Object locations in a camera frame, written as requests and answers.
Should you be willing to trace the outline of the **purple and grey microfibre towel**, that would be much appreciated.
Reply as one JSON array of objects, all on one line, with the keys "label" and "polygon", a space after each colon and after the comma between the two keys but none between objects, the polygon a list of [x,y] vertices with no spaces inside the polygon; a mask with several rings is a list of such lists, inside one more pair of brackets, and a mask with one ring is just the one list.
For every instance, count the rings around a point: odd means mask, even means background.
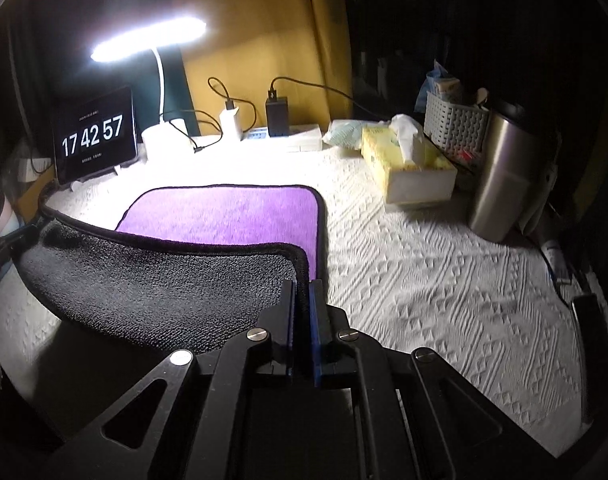
[{"label": "purple and grey microfibre towel", "polygon": [[113,230],[42,207],[14,264],[61,320],[164,352],[220,349],[290,281],[284,342],[304,349],[309,284],[327,265],[325,220],[309,186],[165,186],[141,194]]}]

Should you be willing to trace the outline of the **white textured table cloth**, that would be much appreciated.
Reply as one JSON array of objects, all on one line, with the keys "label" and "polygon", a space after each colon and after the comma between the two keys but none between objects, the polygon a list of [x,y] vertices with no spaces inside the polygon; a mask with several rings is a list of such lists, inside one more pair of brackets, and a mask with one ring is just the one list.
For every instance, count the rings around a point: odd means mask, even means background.
[{"label": "white textured table cloth", "polygon": [[[269,152],[252,142],[138,162],[58,192],[72,218],[113,229],[143,193],[165,186],[301,184],[327,206],[328,300],[386,348],[437,351],[547,451],[586,431],[580,352],[566,297],[543,257],[474,235],[454,200],[435,209],[386,206],[365,159],[341,148]],[[102,376],[120,342],[61,320],[15,270],[0,281],[0,382],[40,400],[64,430],[134,382]]]}]

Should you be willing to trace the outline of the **white power strip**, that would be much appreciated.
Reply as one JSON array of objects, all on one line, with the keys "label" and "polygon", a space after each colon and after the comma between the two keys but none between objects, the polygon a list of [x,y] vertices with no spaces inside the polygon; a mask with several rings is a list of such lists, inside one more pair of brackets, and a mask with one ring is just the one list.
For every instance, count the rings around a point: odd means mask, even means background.
[{"label": "white power strip", "polygon": [[290,126],[287,136],[271,136],[267,127],[258,127],[243,136],[248,148],[267,152],[317,152],[323,150],[322,132],[318,125]]}]

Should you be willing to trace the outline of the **yellow tissue box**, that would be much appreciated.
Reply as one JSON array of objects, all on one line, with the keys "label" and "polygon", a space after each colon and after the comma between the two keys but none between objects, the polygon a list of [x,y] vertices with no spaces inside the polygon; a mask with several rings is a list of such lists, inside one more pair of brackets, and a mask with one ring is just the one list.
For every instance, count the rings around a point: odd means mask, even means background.
[{"label": "yellow tissue box", "polygon": [[363,127],[361,154],[386,207],[424,207],[451,199],[457,169],[410,116],[398,114],[388,124]]}]

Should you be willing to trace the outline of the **white USB charger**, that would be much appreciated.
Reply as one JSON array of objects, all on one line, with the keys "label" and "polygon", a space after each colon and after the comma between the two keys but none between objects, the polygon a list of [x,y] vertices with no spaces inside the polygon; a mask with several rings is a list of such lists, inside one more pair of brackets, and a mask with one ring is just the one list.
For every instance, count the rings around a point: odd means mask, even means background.
[{"label": "white USB charger", "polygon": [[243,132],[239,117],[239,108],[227,105],[219,114],[219,124],[223,133],[223,142],[240,142]]}]

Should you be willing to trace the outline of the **pack of wet wipes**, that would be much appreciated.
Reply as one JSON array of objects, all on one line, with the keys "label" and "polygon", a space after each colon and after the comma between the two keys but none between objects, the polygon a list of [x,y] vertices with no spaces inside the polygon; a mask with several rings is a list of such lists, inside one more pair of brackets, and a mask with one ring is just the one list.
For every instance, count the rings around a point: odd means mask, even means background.
[{"label": "pack of wet wipes", "polygon": [[389,122],[369,122],[358,119],[334,119],[330,122],[322,142],[338,148],[359,151],[361,149],[362,130],[369,127],[387,127]]}]

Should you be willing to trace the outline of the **white LED desk lamp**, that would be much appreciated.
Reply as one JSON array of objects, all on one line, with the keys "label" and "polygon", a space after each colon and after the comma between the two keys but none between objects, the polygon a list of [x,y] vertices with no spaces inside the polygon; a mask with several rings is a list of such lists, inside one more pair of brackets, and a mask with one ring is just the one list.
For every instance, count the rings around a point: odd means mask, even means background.
[{"label": "white LED desk lamp", "polygon": [[201,39],[206,34],[206,30],[207,24],[200,18],[188,14],[178,15],[174,18],[130,28],[101,41],[92,49],[91,60],[103,64],[116,63],[145,51],[152,52],[159,82],[159,110],[156,124],[144,129],[141,133],[147,158],[163,154],[164,149],[161,142],[170,140],[171,130],[174,130],[182,141],[191,146],[193,154],[197,154],[201,150],[189,133],[165,119],[166,79],[159,50],[182,46],[182,44],[192,44]]}]

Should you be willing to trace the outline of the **black power adapter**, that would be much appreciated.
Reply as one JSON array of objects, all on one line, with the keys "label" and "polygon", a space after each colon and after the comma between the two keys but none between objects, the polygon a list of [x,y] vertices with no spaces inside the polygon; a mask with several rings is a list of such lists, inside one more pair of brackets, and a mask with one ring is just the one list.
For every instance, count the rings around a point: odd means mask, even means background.
[{"label": "black power adapter", "polygon": [[266,122],[269,136],[289,135],[290,119],[287,98],[285,96],[278,96],[276,90],[268,90]]}]

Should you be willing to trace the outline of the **steel thermos tumbler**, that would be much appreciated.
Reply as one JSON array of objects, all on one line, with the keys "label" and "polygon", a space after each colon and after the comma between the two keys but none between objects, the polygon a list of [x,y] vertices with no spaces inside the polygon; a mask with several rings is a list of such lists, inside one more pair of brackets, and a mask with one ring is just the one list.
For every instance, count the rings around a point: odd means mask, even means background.
[{"label": "steel thermos tumbler", "polygon": [[533,181],[533,137],[504,112],[493,112],[487,125],[483,165],[469,216],[479,237],[500,243],[517,222]]}]

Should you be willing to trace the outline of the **white perforated storage basket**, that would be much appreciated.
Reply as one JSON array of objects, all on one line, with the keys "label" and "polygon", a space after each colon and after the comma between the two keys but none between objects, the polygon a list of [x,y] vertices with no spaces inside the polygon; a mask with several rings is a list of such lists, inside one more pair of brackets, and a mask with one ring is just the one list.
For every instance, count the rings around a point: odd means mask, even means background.
[{"label": "white perforated storage basket", "polygon": [[470,166],[481,158],[488,118],[484,108],[449,103],[428,93],[424,133],[452,162]]}]

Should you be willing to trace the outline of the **black tablet showing clock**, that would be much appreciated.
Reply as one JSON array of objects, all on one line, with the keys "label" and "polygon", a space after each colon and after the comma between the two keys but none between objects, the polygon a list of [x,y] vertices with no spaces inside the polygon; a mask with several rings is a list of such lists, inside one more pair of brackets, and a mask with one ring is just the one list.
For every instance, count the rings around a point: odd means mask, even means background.
[{"label": "black tablet showing clock", "polygon": [[135,160],[138,150],[130,88],[62,108],[54,118],[53,151],[61,185]]}]

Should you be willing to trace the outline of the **brown cardboard box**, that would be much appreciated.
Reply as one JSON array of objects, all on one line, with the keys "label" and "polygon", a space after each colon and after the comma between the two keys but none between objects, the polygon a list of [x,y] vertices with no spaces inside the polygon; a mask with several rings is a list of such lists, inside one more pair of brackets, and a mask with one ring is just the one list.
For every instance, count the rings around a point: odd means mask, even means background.
[{"label": "brown cardboard box", "polygon": [[37,214],[40,193],[54,180],[55,168],[51,166],[16,200],[15,211],[23,222],[28,223]]}]

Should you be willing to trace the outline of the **mustard yellow curtain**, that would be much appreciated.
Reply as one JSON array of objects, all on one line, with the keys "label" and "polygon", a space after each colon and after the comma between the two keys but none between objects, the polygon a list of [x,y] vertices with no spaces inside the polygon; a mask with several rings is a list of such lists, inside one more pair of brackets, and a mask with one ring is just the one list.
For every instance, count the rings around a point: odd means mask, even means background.
[{"label": "mustard yellow curtain", "polygon": [[223,109],[207,84],[216,77],[249,100],[243,122],[265,123],[269,88],[287,98],[296,125],[326,127],[353,114],[345,0],[173,1],[207,24],[202,40],[181,50],[194,107]]}]

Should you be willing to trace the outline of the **small white box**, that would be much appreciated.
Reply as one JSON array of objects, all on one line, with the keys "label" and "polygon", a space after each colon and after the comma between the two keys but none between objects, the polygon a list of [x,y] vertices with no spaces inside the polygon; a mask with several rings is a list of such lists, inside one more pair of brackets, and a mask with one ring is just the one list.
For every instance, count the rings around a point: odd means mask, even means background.
[{"label": "small white box", "polygon": [[20,183],[34,182],[51,166],[51,158],[20,158],[17,163],[17,181]]}]

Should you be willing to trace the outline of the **dark teal curtain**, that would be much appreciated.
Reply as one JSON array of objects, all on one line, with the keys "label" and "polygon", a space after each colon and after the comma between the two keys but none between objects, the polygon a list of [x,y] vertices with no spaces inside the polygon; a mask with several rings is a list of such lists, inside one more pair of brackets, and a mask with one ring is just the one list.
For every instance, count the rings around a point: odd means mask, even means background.
[{"label": "dark teal curtain", "polygon": [[[0,112],[9,136],[40,155],[53,153],[53,123],[64,107],[121,87],[132,91],[136,131],[156,124],[159,82],[151,51],[116,63],[91,60],[101,41],[171,18],[171,0],[6,0],[0,9]],[[165,118],[193,106],[177,47],[159,50],[165,70]]]}]

